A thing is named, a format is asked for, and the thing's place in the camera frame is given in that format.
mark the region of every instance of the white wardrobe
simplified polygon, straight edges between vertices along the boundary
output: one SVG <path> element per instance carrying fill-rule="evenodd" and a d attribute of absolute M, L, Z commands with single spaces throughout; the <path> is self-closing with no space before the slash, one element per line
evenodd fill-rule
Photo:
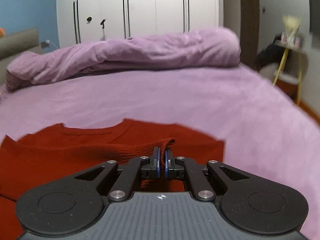
<path fill-rule="evenodd" d="M 57 20 L 64 48 L 218 26 L 219 0 L 57 0 Z"/>

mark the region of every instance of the blue wall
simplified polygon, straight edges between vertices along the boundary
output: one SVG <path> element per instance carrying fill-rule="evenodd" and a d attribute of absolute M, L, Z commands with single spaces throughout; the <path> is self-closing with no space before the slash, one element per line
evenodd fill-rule
<path fill-rule="evenodd" d="M 57 0 L 0 0 L 0 27 L 6 34 L 39 28 L 40 41 L 50 40 L 59 47 Z M 45 52 L 53 51 L 50 44 Z"/>

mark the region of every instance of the brown door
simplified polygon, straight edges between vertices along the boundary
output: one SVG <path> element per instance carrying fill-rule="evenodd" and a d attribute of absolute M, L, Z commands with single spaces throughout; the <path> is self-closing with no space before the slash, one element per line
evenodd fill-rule
<path fill-rule="evenodd" d="M 260 0 L 241 0 L 241 62 L 255 67 L 260 28 Z"/>

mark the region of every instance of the television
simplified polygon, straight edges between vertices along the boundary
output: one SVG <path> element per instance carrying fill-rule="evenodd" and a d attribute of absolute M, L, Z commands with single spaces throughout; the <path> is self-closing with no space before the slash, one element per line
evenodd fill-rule
<path fill-rule="evenodd" d="M 320 36 L 320 0 L 310 0 L 310 33 Z"/>

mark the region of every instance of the red sweater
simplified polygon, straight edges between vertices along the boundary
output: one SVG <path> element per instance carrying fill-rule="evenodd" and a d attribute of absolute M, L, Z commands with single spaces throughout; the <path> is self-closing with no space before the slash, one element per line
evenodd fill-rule
<path fill-rule="evenodd" d="M 125 119 L 104 129 L 66 128 L 63 124 L 28 134 L 15 142 L 6 137 L 0 148 L 0 239 L 14 240 L 22 229 L 15 217 L 15 201 L 27 190 L 107 160 L 127 163 L 150 156 L 158 146 L 173 156 L 222 161 L 222 141 L 177 124 L 154 124 Z M 156 180 L 145 191 L 183 191 L 180 181 Z"/>

